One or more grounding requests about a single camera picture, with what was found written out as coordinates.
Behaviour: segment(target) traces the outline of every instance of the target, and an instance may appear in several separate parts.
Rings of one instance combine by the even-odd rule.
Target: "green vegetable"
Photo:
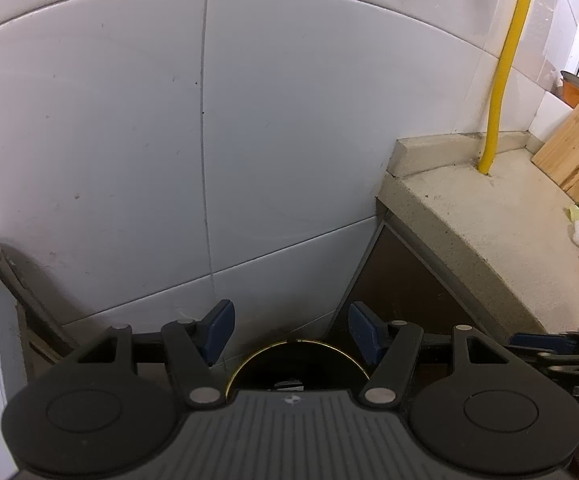
[[[579,221],[579,208],[575,205],[570,205],[569,208],[569,217],[572,223]]]

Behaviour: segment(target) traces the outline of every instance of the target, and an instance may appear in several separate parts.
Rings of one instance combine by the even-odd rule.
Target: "kitchen wall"
[[[0,0],[0,240],[81,339],[220,298],[228,358],[317,336],[394,141],[484,131],[515,1]],[[531,123],[577,9],[534,0],[501,129]]]

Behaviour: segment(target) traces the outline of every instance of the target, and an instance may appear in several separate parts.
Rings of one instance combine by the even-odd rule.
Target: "concrete countertop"
[[[386,174],[378,195],[508,335],[579,328],[572,200],[530,158],[501,153],[489,176],[473,164]]]

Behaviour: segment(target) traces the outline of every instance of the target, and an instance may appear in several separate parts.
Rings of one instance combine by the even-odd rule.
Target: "wooden cutting board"
[[[579,103],[532,162],[579,202]]]

